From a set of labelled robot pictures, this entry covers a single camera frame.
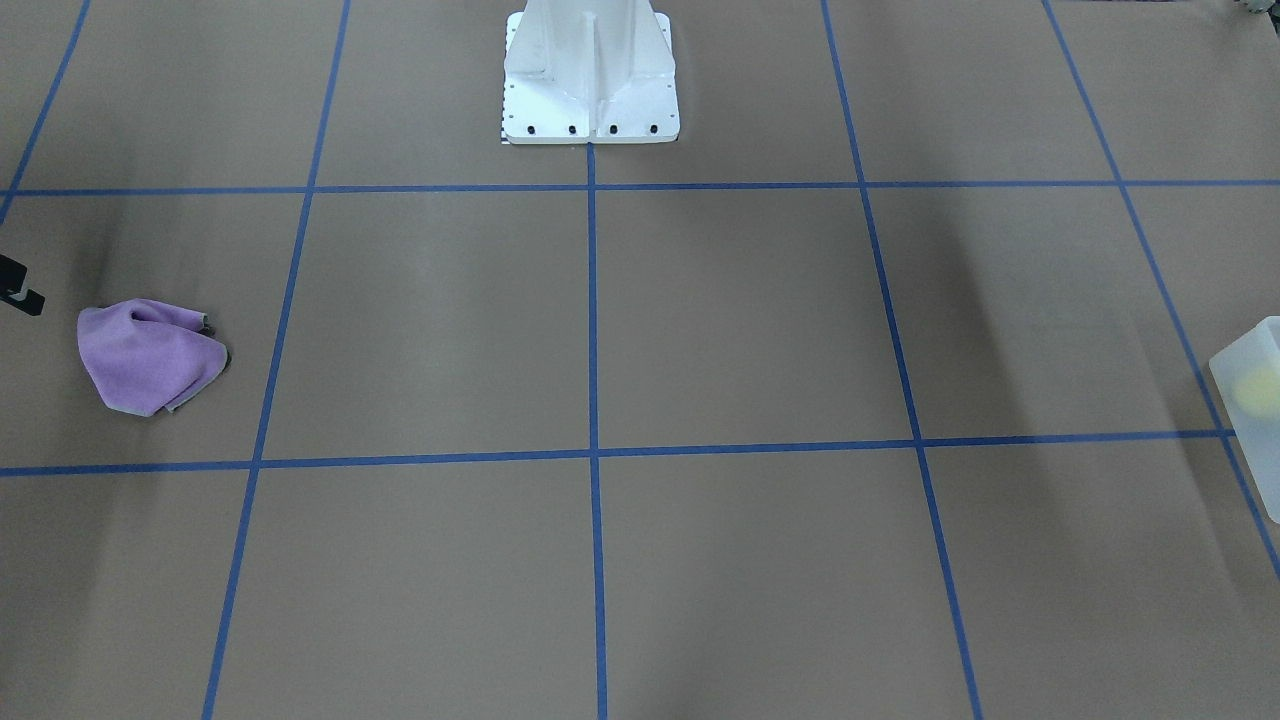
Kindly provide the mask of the purple cloth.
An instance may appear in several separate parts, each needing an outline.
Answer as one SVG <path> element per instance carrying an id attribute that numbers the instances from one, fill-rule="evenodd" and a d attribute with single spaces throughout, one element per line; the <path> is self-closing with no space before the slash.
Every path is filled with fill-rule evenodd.
<path id="1" fill-rule="evenodd" d="M 230 361 L 205 313 L 151 299 L 81 310 L 76 342 L 104 405 L 132 416 L 175 411 Z"/>

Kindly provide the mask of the yellow plastic cup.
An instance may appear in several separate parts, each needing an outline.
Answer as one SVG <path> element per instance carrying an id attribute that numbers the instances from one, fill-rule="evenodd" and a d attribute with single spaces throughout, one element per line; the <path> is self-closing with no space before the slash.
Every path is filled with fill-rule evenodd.
<path id="1" fill-rule="evenodd" d="M 1254 366 L 1243 372 L 1230 388 L 1235 409 L 1258 420 L 1279 418 L 1279 373 L 1271 366 Z"/>

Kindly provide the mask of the clear plastic bin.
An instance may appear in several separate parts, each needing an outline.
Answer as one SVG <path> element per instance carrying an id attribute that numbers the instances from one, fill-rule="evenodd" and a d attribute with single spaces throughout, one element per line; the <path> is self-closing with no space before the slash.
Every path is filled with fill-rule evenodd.
<path id="1" fill-rule="evenodd" d="M 1279 523 L 1279 418 L 1258 420 L 1245 416 L 1230 398 L 1235 378 L 1254 366 L 1271 366 L 1279 373 L 1277 316 L 1266 316 L 1215 354 L 1210 359 L 1210 372 L 1242 446 L 1266 516 L 1270 521 Z"/>

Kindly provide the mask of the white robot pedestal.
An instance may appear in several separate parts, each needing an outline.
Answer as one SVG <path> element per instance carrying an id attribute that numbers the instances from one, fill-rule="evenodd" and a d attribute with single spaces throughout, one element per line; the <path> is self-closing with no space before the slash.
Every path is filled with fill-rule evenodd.
<path id="1" fill-rule="evenodd" d="M 671 18 L 649 1 L 529 1 L 506 19 L 500 138 L 672 143 L 681 135 Z"/>

